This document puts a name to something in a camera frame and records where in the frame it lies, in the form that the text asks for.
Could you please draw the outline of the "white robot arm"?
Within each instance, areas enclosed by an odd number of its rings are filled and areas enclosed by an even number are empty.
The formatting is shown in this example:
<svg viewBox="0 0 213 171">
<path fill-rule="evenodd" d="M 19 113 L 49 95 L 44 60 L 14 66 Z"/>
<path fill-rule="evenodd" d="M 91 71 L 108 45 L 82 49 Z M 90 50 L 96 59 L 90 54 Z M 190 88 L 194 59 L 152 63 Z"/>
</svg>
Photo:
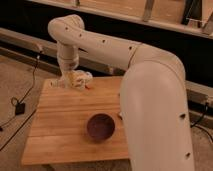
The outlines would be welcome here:
<svg viewBox="0 0 213 171">
<path fill-rule="evenodd" d="M 57 42 L 60 86 L 84 89 L 92 82 L 77 69 L 80 49 L 125 71 L 119 95 L 132 171 L 195 171 L 186 73 L 176 55 L 87 31 L 78 15 L 52 19 L 48 33 Z"/>
</svg>

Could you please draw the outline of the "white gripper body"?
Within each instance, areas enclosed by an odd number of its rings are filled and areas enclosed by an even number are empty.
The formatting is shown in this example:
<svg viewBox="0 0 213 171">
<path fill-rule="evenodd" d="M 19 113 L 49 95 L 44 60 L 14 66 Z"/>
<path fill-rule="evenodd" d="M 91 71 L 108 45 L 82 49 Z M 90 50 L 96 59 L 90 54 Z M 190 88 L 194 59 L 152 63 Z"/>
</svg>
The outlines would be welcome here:
<svg viewBox="0 0 213 171">
<path fill-rule="evenodd" d="M 60 67 L 61 73 L 63 75 L 66 75 L 69 71 L 75 70 L 78 67 L 78 65 L 79 65 L 79 61 L 78 60 L 63 60 L 63 59 L 59 59 L 58 63 L 59 63 L 59 67 Z"/>
</svg>

